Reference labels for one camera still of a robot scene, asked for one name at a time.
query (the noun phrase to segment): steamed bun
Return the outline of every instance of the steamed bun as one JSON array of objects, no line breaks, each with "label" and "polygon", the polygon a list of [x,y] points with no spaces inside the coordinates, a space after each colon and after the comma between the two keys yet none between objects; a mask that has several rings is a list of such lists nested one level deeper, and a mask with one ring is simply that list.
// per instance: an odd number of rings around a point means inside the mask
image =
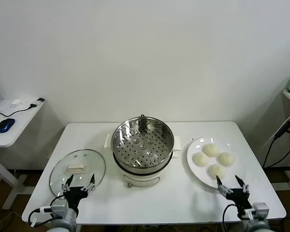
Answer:
[{"label": "steamed bun", "polygon": [[218,156],[218,161],[224,166],[230,167],[232,164],[234,164],[234,156],[231,155],[228,152],[223,152]]},{"label": "steamed bun", "polygon": [[216,175],[219,177],[219,179],[223,179],[226,176],[226,171],[224,167],[222,167],[219,164],[214,164],[209,167],[209,173],[216,180]]},{"label": "steamed bun", "polygon": [[209,162],[209,157],[203,152],[195,153],[193,156],[193,161],[200,167],[204,167]]},{"label": "steamed bun", "polygon": [[218,148],[214,144],[207,144],[204,146],[204,152],[209,157],[217,157],[219,155]]}]

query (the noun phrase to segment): white plate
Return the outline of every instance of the white plate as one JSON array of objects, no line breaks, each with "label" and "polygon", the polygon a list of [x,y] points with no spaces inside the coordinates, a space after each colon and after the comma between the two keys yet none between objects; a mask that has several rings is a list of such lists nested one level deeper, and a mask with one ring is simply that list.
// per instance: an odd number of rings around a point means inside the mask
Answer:
[{"label": "white plate", "polygon": [[[229,152],[230,154],[234,155],[235,158],[234,164],[231,167],[226,167],[220,164],[217,158],[209,158],[207,166],[205,167],[198,166],[193,161],[193,155],[197,152],[204,152],[203,148],[206,144],[215,144],[215,146],[219,150],[219,153]],[[208,171],[208,168],[213,164],[220,164],[225,168],[226,176],[221,181],[222,184],[227,186],[228,188],[236,188],[239,186],[238,182],[236,181],[235,175],[237,175],[241,179],[244,179],[246,175],[245,167],[241,160],[240,154],[236,153],[230,144],[225,143],[217,138],[206,137],[197,139],[194,142],[192,142],[187,151],[187,160],[188,166],[195,174],[195,176],[199,178],[203,183],[213,188],[217,188],[217,181],[210,176]]]}]

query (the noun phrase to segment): white wall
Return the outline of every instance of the white wall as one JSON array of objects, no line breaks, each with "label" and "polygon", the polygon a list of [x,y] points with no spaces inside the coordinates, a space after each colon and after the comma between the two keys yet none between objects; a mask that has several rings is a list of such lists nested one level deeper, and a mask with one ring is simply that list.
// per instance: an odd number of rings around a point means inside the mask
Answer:
[{"label": "white wall", "polygon": [[233,120],[255,148],[290,113],[289,77],[290,1],[0,0],[0,97],[47,99],[0,159],[42,168],[67,123],[140,114]]}]

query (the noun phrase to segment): floor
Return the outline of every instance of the floor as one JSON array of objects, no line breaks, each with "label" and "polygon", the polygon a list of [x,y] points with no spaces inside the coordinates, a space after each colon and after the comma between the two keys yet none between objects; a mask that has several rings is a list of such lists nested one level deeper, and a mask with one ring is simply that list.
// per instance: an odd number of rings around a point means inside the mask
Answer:
[{"label": "floor", "polygon": [[[282,171],[267,171],[268,178],[271,182],[286,182],[288,178]],[[27,180],[25,181],[26,186],[35,186],[40,178],[40,173],[30,173]],[[5,182],[1,181],[0,183],[0,218],[1,220],[7,217],[2,223],[1,231],[5,232],[44,232],[47,231],[47,228],[42,226],[35,229],[32,229],[28,224],[24,223],[22,219],[16,214],[11,214],[11,211],[1,211],[2,205],[7,198],[11,187]],[[281,199],[286,211],[287,217],[290,218],[290,191],[278,191],[279,198]],[[23,210],[26,207],[26,204],[29,200],[29,196],[18,196],[16,201],[13,204],[12,210],[22,214]],[[271,226],[275,231],[281,231],[280,221],[271,221]],[[286,220],[285,231],[290,232],[290,220]],[[144,228],[142,226],[83,226],[82,232],[197,232],[197,231],[207,231],[207,232],[221,232],[221,224],[210,224],[210,225],[176,225],[176,226],[159,226]]]}]

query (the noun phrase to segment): white table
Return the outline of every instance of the white table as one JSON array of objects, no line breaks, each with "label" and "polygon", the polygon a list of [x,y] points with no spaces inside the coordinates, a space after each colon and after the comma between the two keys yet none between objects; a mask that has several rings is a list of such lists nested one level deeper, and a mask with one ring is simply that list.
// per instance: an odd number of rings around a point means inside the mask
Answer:
[{"label": "white table", "polygon": [[[112,134],[118,123],[69,124],[23,212],[29,213],[54,198],[49,189],[49,176],[55,164],[65,155],[78,149],[99,151],[106,162],[106,173],[98,188],[79,204],[78,224],[177,224],[221,222],[224,208],[231,203],[213,188],[204,186],[187,167],[186,149],[199,137],[213,136],[233,145],[246,164],[246,178],[250,184],[251,203],[265,202],[268,218],[283,218],[286,211],[271,183],[263,172],[245,138],[233,122],[170,122],[174,135],[181,138],[182,151],[173,158],[154,186],[127,188],[114,161],[112,151],[104,148],[107,134]],[[47,214],[35,214],[38,222],[49,219]],[[226,221],[238,221],[235,207],[226,214]]]},{"label": "white table", "polygon": [[[9,115],[17,110],[27,109],[29,105],[34,101],[22,101],[23,104],[17,107],[10,107],[13,100],[0,100],[0,112]],[[43,104],[38,105],[35,108],[31,108],[27,111],[16,113],[9,118],[14,118],[15,123],[11,126],[11,128],[5,132],[0,133],[0,147],[9,147],[11,146],[32,120],[32,118],[36,115]],[[0,122],[7,117],[0,115]],[[3,179],[6,183],[8,183],[11,187],[13,187],[11,193],[6,199],[3,209],[10,209],[15,198],[19,194],[31,194],[33,192],[34,187],[24,187],[23,183],[26,180],[27,175],[21,175],[19,179],[16,179],[8,170],[5,169],[4,166],[0,164],[0,181]]]}]

